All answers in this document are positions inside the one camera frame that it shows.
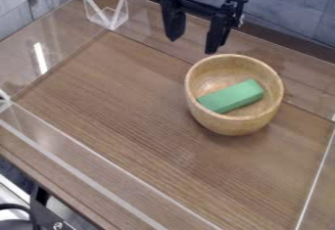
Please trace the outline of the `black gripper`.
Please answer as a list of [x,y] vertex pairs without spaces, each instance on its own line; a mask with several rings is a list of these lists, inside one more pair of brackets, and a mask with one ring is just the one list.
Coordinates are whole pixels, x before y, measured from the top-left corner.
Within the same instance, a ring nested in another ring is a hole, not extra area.
[[163,11],[166,35],[174,42],[186,31],[186,14],[211,17],[206,53],[215,54],[226,44],[231,26],[242,26],[243,7],[249,0],[159,0]]

